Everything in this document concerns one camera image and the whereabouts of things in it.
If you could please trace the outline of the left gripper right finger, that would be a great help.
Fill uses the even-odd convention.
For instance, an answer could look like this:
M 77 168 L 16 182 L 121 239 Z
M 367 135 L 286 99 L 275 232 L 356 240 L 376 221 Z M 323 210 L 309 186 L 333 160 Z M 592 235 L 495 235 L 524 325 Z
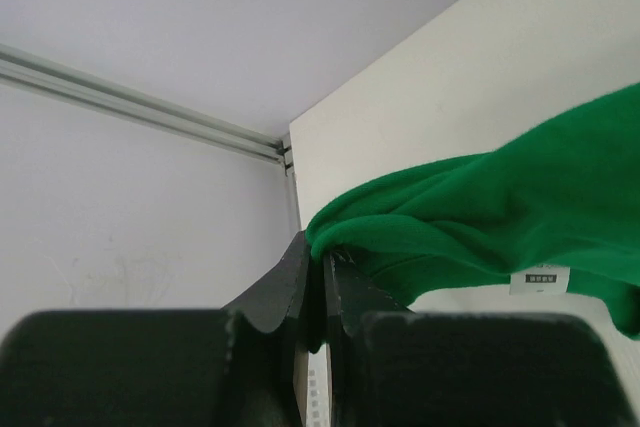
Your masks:
M 326 299 L 326 344 L 330 377 L 330 424 L 366 426 L 370 420 L 369 349 L 363 340 L 368 313 L 409 309 L 378 288 L 344 251 L 323 258 Z

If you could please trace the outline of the green t shirt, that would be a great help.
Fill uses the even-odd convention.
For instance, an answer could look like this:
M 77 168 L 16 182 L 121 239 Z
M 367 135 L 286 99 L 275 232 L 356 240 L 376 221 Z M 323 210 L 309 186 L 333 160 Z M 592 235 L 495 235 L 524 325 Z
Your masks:
M 570 293 L 601 300 L 639 336 L 639 89 L 545 121 L 506 145 L 385 175 L 309 222 L 315 261 L 342 248 L 404 305 L 447 288 L 565 267 Z

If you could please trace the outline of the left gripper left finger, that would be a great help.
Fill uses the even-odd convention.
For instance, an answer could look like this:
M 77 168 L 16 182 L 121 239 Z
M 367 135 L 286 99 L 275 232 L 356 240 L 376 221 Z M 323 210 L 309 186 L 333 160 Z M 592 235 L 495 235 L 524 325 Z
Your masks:
M 310 249 L 297 233 L 277 264 L 224 307 L 231 315 L 221 426 L 303 426 Z

